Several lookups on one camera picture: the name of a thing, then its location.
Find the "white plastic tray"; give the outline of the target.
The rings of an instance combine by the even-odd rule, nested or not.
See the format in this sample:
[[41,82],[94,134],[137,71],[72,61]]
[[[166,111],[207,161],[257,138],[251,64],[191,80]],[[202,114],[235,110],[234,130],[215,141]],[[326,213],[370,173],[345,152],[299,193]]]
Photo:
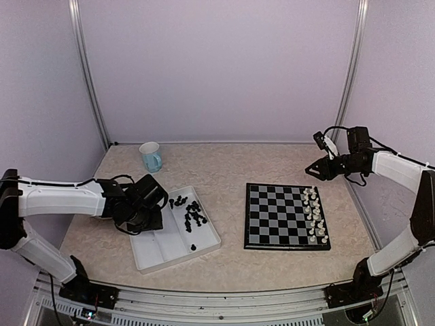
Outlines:
[[[178,195],[196,200],[208,219],[208,223],[200,228],[192,224],[192,232],[187,233],[181,217],[174,216],[168,203],[162,210],[162,230],[142,232],[130,237],[135,265],[142,274],[174,266],[221,247],[221,239],[194,187],[189,185],[174,190],[169,193],[169,199],[176,198]],[[197,247],[195,251],[190,249],[192,244]]]

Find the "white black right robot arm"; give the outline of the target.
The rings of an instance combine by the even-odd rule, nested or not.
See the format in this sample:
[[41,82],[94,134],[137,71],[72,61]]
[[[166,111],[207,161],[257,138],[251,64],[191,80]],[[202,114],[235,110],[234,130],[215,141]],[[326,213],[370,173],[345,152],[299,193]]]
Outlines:
[[374,175],[414,196],[411,216],[404,230],[356,268],[359,277],[349,284],[347,294],[353,301],[361,302],[373,292],[373,279],[383,277],[434,246],[434,167],[376,140],[365,126],[330,126],[316,132],[313,140],[326,154],[310,164],[305,169],[306,174],[320,181],[359,175],[361,186]]

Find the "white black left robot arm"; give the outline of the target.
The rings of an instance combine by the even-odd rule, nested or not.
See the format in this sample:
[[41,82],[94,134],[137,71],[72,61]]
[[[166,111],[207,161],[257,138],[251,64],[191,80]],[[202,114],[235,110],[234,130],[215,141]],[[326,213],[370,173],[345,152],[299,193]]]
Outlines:
[[34,215],[85,215],[111,220],[129,236],[161,230],[167,191],[151,176],[127,183],[91,178],[79,183],[34,180],[8,169],[1,178],[1,249],[16,252],[50,273],[81,302],[95,295],[81,261],[62,254],[26,218]]

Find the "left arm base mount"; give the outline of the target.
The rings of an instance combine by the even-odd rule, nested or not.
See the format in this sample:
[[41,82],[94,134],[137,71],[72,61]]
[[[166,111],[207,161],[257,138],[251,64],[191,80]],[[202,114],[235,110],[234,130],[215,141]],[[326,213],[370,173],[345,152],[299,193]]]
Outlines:
[[95,308],[113,310],[118,300],[119,291],[116,287],[89,283],[74,289],[62,286],[59,295],[65,299],[94,306]]

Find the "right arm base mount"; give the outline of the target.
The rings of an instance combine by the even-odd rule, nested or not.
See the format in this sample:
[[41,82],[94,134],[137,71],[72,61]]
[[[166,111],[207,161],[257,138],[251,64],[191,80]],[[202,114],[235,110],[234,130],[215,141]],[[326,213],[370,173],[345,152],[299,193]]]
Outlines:
[[357,288],[352,282],[328,285],[324,289],[329,308],[338,308],[383,295],[382,287]]

